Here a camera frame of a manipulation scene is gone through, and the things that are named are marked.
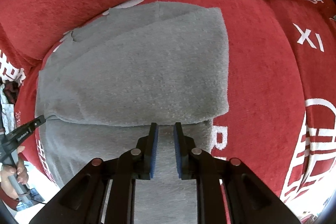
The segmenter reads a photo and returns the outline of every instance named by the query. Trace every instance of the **cable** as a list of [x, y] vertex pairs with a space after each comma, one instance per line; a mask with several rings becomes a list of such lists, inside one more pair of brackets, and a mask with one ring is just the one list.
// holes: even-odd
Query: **cable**
[[46, 203], [43, 203], [43, 202], [41, 202], [41, 201], [37, 201], [37, 200], [35, 200], [35, 199], [33, 199], [33, 198], [31, 198], [31, 200], [32, 200], [32, 201], [35, 201], [35, 202], [37, 202], [37, 203], [39, 203], [39, 204], [47, 205]]

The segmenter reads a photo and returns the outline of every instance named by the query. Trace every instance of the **person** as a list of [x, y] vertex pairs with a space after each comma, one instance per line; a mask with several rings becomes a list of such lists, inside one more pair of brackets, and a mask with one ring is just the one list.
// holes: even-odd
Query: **person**
[[[24, 146], [19, 146], [17, 148], [17, 153], [22, 153], [24, 149]], [[21, 184], [28, 183], [29, 176], [27, 168], [25, 167], [24, 160], [20, 156], [19, 162], [17, 163], [17, 169], [9, 165], [2, 165], [0, 171], [0, 198], [13, 210], [16, 210], [16, 206], [19, 204], [19, 196], [8, 178], [15, 173], [17, 174], [17, 182]]]

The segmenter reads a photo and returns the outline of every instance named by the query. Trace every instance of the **folded gray cloth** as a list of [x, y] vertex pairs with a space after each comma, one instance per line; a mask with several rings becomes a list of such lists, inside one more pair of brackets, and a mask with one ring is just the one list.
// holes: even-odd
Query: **folded gray cloth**
[[195, 181], [176, 170], [173, 127], [210, 152], [211, 119], [228, 111], [228, 40], [217, 8], [156, 2], [110, 9], [69, 32], [39, 75], [36, 115], [56, 183], [92, 158], [134, 148], [160, 125], [156, 172], [138, 181], [135, 223], [197, 223]]
[[[53, 118], [40, 127], [41, 142], [48, 167], [61, 188], [93, 158], [110, 160], [134, 148], [150, 128], [85, 125]], [[183, 125], [184, 134], [206, 151], [211, 128], [211, 122]], [[136, 183], [135, 224], [196, 224], [196, 197], [196, 181], [182, 181], [177, 173], [173, 127], [160, 126], [154, 178]]]
[[220, 9], [156, 2], [75, 29], [40, 72], [36, 114], [65, 122], [198, 123], [228, 110]]

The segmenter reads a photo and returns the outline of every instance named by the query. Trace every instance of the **human hand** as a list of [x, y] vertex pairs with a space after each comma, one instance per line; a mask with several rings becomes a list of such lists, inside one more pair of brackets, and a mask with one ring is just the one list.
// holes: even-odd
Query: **human hand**
[[[25, 149], [24, 146], [19, 146], [17, 148], [17, 153], [21, 153]], [[2, 169], [0, 171], [0, 177], [1, 177], [1, 188], [5, 192], [6, 195], [8, 195], [10, 198], [17, 199], [18, 195], [16, 191], [14, 190], [13, 186], [11, 185], [8, 177], [14, 175], [17, 173], [17, 182], [21, 184], [26, 184], [28, 182], [28, 173], [27, 168], [24, 165], [24, 161], [22, 159], [19, 159], [19, 162], [17, 164], [17, 170], [14, 167], [11, 167], [9, 165], [2, 165]]]

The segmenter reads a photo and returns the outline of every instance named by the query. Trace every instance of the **gray fabric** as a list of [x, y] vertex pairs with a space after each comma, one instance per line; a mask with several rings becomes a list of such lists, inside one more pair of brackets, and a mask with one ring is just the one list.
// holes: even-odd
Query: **gray fabric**
[[220, 9], [160, 2], [110, 9], [50, 56], [36, 114], [110, 126], [198, 123], [227, 112], [227, 69]]
[[221, 11], [181, 3], [110, 9], [68, 33], [39, 75], [36, 115], [56, 183], [92, 158], [117, 158], [160, 125], [156, 172], [138, 181], [135, 223], [197, 223], [196, 185], [176, 171], [172, 124], [210, 152], [211, 119], [228, 111]]
[[[47, 164], [63, 187], [92, 158], [110, 160], [134, 148], [149, 126], [112, 127], [68, 123], [51, 117], [40, 128]], [[186, 136], [210, 151], [211, 123], [183, 125]], [[197, 223], [196, 182], [182, 181], [176, 170], [172, 126], [160, 126], [154, 178], [137, 181], [135, 224]]]

